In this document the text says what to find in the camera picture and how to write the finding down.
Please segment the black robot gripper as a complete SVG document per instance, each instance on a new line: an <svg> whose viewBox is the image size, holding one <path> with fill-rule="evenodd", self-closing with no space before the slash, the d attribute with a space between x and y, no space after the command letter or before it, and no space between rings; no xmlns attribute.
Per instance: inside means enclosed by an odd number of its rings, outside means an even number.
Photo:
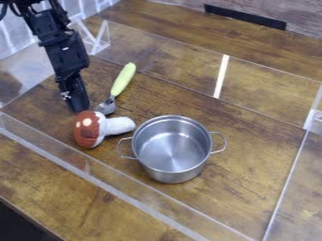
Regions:
<svg viewBox="0 0 322 241"><path fill-rule="evenodd" d="M68 12L57 0L49 0L51 7L35 10L32 5L43 0L17 0L16 14L23 17L39 45L45 49L52 63L60 96L72 112L89 108L87 89L80 71L89 66L89 58L79 33L68 27Z"/></svg>

